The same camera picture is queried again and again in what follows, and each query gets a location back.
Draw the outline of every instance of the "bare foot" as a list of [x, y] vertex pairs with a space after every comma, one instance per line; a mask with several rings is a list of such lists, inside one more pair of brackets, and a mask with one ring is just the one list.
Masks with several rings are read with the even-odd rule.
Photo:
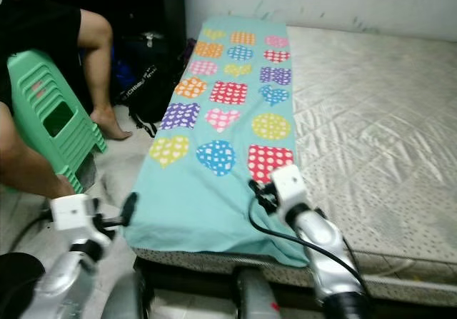
[[100, 127], [101, 132], [103, 132], [107, 138], [122, 141], [131, 136], [130, 131], [122, 131], [119, 127], [112, 107], [103, 110], [94, 109], [94, 112], [91, 114], [91, 119]]
[[58, 174], [57, 178], [60, 181], [60, 186], [56, 198], [59, 198], [61, 196], [72, 196], [73, 194], [75, 194], [73, 186], [65, 176]]

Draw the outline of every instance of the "black backpack strap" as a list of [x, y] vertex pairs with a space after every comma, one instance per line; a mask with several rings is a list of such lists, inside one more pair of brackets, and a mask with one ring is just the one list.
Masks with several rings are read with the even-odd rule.
[[138, 114], [136, 114], [132, 111], [129, 111], [129, 116], [134, 120], [137, 128], [143, 128], [152, 138], [154, 138], [156, 136], [157, 127], [154, 124], [150, 123], [151, 128], [149, 128], [148, 126], [144, 125], [144, 123], [138, 117]]

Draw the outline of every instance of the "leg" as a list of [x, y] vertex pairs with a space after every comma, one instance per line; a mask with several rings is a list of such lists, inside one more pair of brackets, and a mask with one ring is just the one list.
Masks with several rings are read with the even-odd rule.
[[74, 194], [64, 176], [19, 137], [8, 106], [0, 102], [0, 181], [19, 191], [58, 198]]
[[112, 41], [108, 21], [98, 14], [81, 10], [78, 46], [86, 49], [83, 65], [94, 104], [91, 118], [109, 138], [125, 139], [131, 132], [121, 130], [109, 102]]

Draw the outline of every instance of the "white wall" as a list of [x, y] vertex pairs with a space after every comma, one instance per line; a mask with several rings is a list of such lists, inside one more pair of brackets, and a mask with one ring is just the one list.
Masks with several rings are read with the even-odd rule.
[[186, 0], [188, 36], [212, 14], [457, 41], [457, 0]]

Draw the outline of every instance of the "white quilted mattress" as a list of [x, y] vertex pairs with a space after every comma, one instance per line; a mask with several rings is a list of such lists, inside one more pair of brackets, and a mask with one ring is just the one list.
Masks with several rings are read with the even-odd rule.
[[[378, 298], [457, 305], [457, 44], [290, 27], [296, 148], [310, 205]], [[243, 257], [136, 250], [229, 273]], [[276, 282], [305, 270], [269, 261]]]

